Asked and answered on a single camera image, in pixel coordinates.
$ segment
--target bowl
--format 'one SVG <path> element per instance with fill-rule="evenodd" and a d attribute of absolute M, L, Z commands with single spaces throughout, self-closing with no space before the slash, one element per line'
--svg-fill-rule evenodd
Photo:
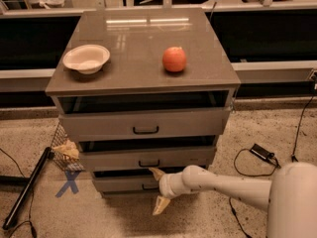
<path fill-rule="evenodd" d="M 83 45 L 66 53 L 62 63 L 82 74 L 92 74 L 100 70 L 109 57 L 110 52 L 102 46 Z"/>

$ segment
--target black cable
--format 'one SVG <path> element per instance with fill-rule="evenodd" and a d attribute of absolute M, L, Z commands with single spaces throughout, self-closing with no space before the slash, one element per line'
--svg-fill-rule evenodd
<path fill-rule="evenodd" d="M 252 238 L 252 236 L 249 235 L 249 234 L 245 231 L 245 229 L 243 228 L 243 226 L 241 225 L 240 220 L 239 220 L 239 218 L 238 218 L 238 216 L 237 216 L 237 211 L 236 211 L 236 209 L 234 208 L 234 206 L 232 205 L 231 199 L 232 199 L 232 198 L 229 197 L 229 204 L 230 204 L 230 207 L 231 207 L 231 211 L 232 211 L 232 214 L 234 214 L 234 216 L 235 216 L 235 218 L 236 218 L 236 220 L 237 220 L 237 222 L 238 222 L 238 224 L 239 224 L 239 226 L 240 226 L 241 231 L 243 231 L 243 233 L 246 235 L 247 238 Z"/>
<path fill-rule="evenodd" d="M 296 132 L 296 137 L 295 137 L 295 143 L 294 143 L 294 148 L 293 148 L 293 152 L 291 154 L 291 160 L 293 162 L 298 162 L 296 156 L 295 156 L 295 152 L 296 152 L 296 148 L 297 148 L 297 141 L 298 141 L 298 136 L 299 136 L 299 130 L 300 130 L 300 126 L 301 126 L 301 121 L 303 119 L 303 116 L 304 116 L 304 112 L 306 110 L 306 108 L 308 107 L 308 105 L 312 102 L 312 100 L 314 99 L 315 97 L 315 90 L 313 92 L 313 96 L 311 96 L 311 98 L 309 99 L 309 101 L 306 103 L 306 105 L 304 106 L 303 110 L 301 111 L 301 115 L 300 115 L 300 119 L 299 119 L 299 122 L 298 122 L 298 126 L 297 126 L 297 132 Z"/>
<path fill-rule="evenodd" d="M 1 148 L 0 148 L 0 151 L 5 154 L 8 158 L 10 158 L 14 163 L 15 165 L 17 166 L 21 176 L 24 178 L 24 174 L 22 173 L 21 169 L 20 169 L 20 166 L 19 164 L 9 155 L 7 154 L 5 151 L 3 151 Z M 30 207 L 29 207 L 29 216 L 28 216 L 28 220 L 25 220 L 23 222 L 21 222 L 18 226 L 15 227 L 15 229 L 12 231 L 12 233 L 10 234 L 9 238 L 11 238 L 13 236 L 13 234 L 21 227 L 23 226 L 24 224 L 27 224 L 29 223 L 30 224 L 30 227 L 31 227 L 31 233 L 32 233 L 32 236 L 33 238 L 37 238 L 38 235 L 37 235 L 37 230 L 35 229 L 32 221 L 31 221 L 31 212 L 32 212 L 32 205 L 33 205 L 33 200 L 34 200 L 34 191 L 32 189 L 32 196 L 31 196 L 31 202 L 30 202 Z"/>
<path fill-rule="evenodd" d="M 236 169 L 236 171 L 237 171 L 240 175 L 242 175 L 242 176 L 250 177 L 250 178 L 270 177 L 270 176 L 275 172 L 276 169 L 279 169 L 279 168 L 280 168 L 280 165 L 279 165 L 279 162 L 278 162 L 277 158 L 276 158 L 276 157 L 271 157 L 271 159 L 275 161 L 275 163 L 273 163 L 271 160 L 267 160 L 267 162 L 268 162 L 269 164 L 274 165 L 274 169 L 271 171 L 271 173 L 269 173 L 269 174 L 260 174 L 260 175 L 244 174 L 244 173 L 242 173 L 242 172 L 239 171 L 239 169 L 238 169 L 238 167 L 237 167 L 237 164 L 236 164 L 236 161 L 237 161 L 238 157 L 239 157 L 240 154 L 241 154 L 242 152 L 244 152 L 244 151 L 248 151 L 248 152 L 249 152 L 250 149 L 244 148 L 244 149 L 240 150 L 239 153 L 237 154 L 235 160 L 234 160 L 235 169 Z"/>
<path fill-rule="evenodd" d="M 10 158 L 11 161 L 13 161 L 13 162 L 15 163 L 15 165 L 17 166 L 17 168 L 18 168 L 18 170 L 19 170 L 21 176 L 22 176 L 22 177 L 25 177 L 25 176 L 23 175 L 21 169 L 20 169 L 19 164 L 18 164 L 10 155 L 8 155 L 5 151 L 3 151 L 1 148 L 0 148 L 0 151 L 1 151 L 3 154 L 5 154 L 8 158 Z"/>
<path fill-rule="evenodd" d="M 275 172 L 276 169 L 280 169 L 280 164 L 279 164 L 279 162 L 278 162 L 278 159 L 274 156 L 274 154 L 271 154 L 270 159 L 267 159 L 267 160 L 266 160 L 267 163 L 269 163 L 269 164 L 271 164 L 271 165 L 274 166 L 274 169 L 271 171 L 271 173 L 269 173 L 269 174 L 260 174 L 260 175 L 244 174 L 244 173 L 242 173 L 242 172 L 240 172 L 240 171 L 238 170 L 237 164 L 236 164 L 236 160 L 238 159 L 238 157 L 240 156 L 240 154 L 241 154 L 242 152 L 244 152 L 244 151 L 250 152 L 251 150 L 250 150 L 250 149 L 247 149 L 247 148 L 244 148 L 244 149 L 240 150 L 239 153 L 237 154 L 235 160 L 234 160 L 235 169 L 236 169 L 236 171 L 237 171 L 240 175 L 245 176 L 245 177 L 250 177 L 250 178 L 270 177 L 270 176 Z M 252 236 L 250 236 L 248 233 L 246 233 L 245 230 L 244 230 L 244 228 L 242 227 L 242 225 L 241 225 L 241 223 L 240 223 L 240 221 L 239 221 L 239 218 L 238 218 L 238 216 L 237 216 L 237 212 L 236 212 L 235 208 L 234 208 L 233 205 L 232 205 L 231 197 L 229 198 L 229 204 L 230 204 L 230 207 L 231 207 L 231 211 L 232 211 L 232 213 L 234 214 L 234 216 L 235 216 L 235 218 L 236 218 L 236 220 L 237 220 L 237 222 L 238 222 L 238 224 L 239 224 L 241 230 L 244 232 L 244 234 L 247 236 L 247 238 L 252 238 Z"/>

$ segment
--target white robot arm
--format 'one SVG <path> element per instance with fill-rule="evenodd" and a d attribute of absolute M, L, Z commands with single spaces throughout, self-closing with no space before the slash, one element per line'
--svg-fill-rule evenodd
<path fill-rule="evenodd" d="M 179 195 L 216 190 L 266 211 L 268 238 L 317 237 L 317 167 L 313 165 L 285 165 L 272 180 L 218 176 L 197 166 L 177 174 L 150 170 L 161 193 L 154 215 Z"/>

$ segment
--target open drawer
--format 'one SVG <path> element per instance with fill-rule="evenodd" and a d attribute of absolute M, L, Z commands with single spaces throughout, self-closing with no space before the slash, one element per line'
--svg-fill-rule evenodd
<path fill-rule="evenodd" d="M 215 137 L 158 138 L 80 143 L 80 161 L 90 172 L 160 167 L 208 167 L 215 156 Z"/>
<path fill-rule="evenodd" d="M 163 168 L 164 172 L 178 173 L 185 167 Z M 106 194 L 114 193 L 132 193 L 132 192 L 159 192 L 159 182 L 154 179 L 151 171 L 130 170 L 113 172 L 95 172 L 93 175 L 93 184 L 96 189 Z"/>
<path fill-rule="evenodd" d="M 74 142 L 123 140 L 223 133 L 230 108 L 185 109 L 109 114 L 60 115 Z"/>
<path fill-rule="evenodd" d="M 60 96 L 64 114 L 137 112 L 214 108 L 228 105 L 230 89 L 205 91 L 130 93 L 88 96 Z"/>

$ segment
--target concrete floor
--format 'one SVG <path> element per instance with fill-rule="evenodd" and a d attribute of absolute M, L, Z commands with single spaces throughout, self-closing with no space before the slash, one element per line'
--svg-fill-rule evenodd
<path fill-rule="evenodd" d="M 290 162 L 302 108 L 309 98 L 236 101 L 218 152 L 209 170 L 237 176 L 233 161 L 239 150 L 258 143 L 275 152 L 283 166 Z M 0 148 L 11 155 L 28 177 L 44 148 L 51 145 L 58 124 L 54 108 L 0 110 Z M 297 158 L 317 165 L 317 102 L 306 109 L 298 138 Z M 237 165 L 249 174 L 268 173 L 271 166 L 244 152 Z M 18 176 L 14 163 L 0 153 L 0 176 Z M 110 237 L 245 237 L 228 203 L 216 191 L 184 195 L 172 201 L 160 216 L 152 216 L 156 196 L 102 198 L 90 179 L 81 173 L 75 180 L 79 189 L 70 188 L 56 196 L 66 182 L 65 173 L 53 161 L 45 164 L 35 186 L 32 221 L 39 238 Z M 0 185 L 0 222 L 3 225 L 19 189 Z M 266 213 L 233 200 L 245 230 L 254 238 L 265 237 Z M 19 222 L 28 218 L 30 200 Z M 0 230 L 0 237 L 9 237 Z M 13 237 L 29 238 L 30 226 L 23 225 Z"/>

